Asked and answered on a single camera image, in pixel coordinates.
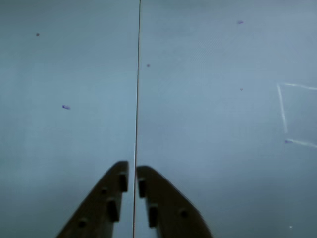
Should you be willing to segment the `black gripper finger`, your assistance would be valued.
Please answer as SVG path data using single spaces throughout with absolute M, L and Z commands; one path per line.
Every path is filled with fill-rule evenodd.
M 58 238 L 111 238 L 120 220 L 122 194 L 128 191 L 129 165 L 115 163 L 83 200 Z
M 139 197 L 158 238 L 212 238 L 196 207 L 166 177 L 149 166 L 137 167 Z

